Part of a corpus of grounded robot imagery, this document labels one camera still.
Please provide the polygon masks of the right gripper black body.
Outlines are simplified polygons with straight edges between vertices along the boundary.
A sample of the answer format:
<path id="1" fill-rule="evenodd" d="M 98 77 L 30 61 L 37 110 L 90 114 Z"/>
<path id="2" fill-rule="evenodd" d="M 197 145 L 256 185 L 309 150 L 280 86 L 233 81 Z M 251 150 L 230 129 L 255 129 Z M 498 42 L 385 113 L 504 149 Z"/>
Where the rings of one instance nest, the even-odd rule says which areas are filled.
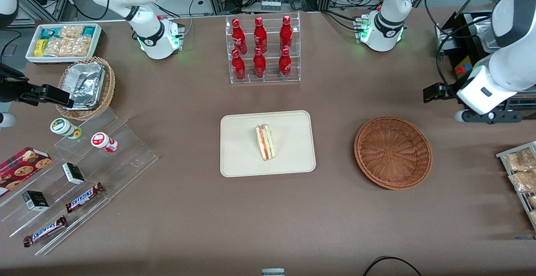
<path id="1" fill-rule="evenodd" d="M 0 68 L 0 102 L 17 101 L 29 89 L 28 78 L 5 64 Z"/>

